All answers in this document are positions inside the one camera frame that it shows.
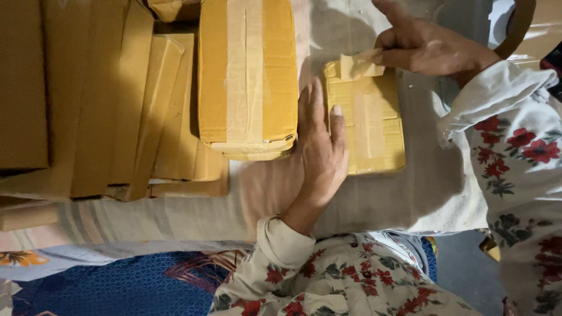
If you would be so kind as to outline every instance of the shirt cuff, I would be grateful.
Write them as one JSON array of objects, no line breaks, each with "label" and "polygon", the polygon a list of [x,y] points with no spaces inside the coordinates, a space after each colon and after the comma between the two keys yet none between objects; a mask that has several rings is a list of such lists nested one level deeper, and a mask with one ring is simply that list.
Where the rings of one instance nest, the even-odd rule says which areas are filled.
[{"label": "shirt cuff", "polygon": [[553,70],[520,69],[500,61],[474,77],[453,101],[451,112],[437,122],[439,146],[447,148],[454,134],[491,116],[514,109],[527,97],[546,102],[546,89],[558,84]]},{"label": "shirt cuff", "polygon": [[273,264],[286,269],[300,269],[312,254],[316,239],[295,232],[274,216],[258,222],[257,243]]}]

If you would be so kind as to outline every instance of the hand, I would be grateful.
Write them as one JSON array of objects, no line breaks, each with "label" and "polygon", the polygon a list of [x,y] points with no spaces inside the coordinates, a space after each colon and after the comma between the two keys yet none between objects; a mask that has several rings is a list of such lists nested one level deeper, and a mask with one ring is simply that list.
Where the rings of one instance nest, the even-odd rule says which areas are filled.
[{"label": "hand", "polygon": [[281,220],[309,235],[320,214],[347,177],[349,152],[342,109],[334,106],[328,133],[324,122],[324,94],[315,78],[298,99],[298,143],[305,177],[300,193]]},{"label": "hand", "polygon": [[378,64],[425,75],[452,75],[463,87],[501,60],[491,49],[456,32],[413,18],[399,4],[372,1],[392,24],[375,43],[375,48],[386,49],[376,58]]}]

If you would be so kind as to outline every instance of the shirt sleeve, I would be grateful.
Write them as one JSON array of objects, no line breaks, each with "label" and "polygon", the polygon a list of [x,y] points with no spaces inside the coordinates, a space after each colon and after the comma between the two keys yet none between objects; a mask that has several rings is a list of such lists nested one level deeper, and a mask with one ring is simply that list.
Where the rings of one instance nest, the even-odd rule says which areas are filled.
[{"label": "shirt sleeve", "polygon": [[520,315],[562,313],[562,123],[546,90],[557,82],[553,71],[498,62],[438,123],[443,145],[466,131],[501,278]]},{"label": "shirt sleeve", "polygon": [[210,315],[276,315],[291,300],[291,280],[315,242],[277,216],[259,221],[254,251],[219,286]]}]

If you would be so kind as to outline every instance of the floral shirt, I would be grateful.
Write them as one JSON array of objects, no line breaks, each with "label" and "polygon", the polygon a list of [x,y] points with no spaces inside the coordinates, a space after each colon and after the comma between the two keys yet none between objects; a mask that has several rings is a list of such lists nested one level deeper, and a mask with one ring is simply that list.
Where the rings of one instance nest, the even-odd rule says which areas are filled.
[{"label": "floral shirt", "polygon": [[[466,131],[519,315],[562,314],[562,122],[547,104],[553,71],[501,61],[469,82],[438,123]],[[405,250],[367,234],[316,241],[273,217],[221,285],[212,315],[478,315],[435,285]]]}]

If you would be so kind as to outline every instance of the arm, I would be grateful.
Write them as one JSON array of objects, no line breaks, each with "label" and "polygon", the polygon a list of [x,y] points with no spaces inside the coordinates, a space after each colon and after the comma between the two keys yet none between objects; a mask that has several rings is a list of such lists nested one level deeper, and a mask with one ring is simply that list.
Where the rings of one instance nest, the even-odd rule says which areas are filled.
[{"label": "arm", "polygon": [[217,289],[210,312],[213,315],[240,315],[243,311],[248,315],[277,315],[289,303],[292,278],[314,249],[315,239],[308,236],[347,176],[341,109],[332,110],[330,136],[318,79],[301,93],[298,103],[299,143],[294,154],[302,157],[305,171],[301,191],[281,217],[258,223],[256,248]]},{"label": "arm", "polygon": [[438,123],[441,144],[467,133],[509,298],[520,315],[562,313],[562,123],[546,91],[556,75],[521,70],[398,5],[373,3],[393,25],[377,39],[383,65],[451,75],[463,87]]}]

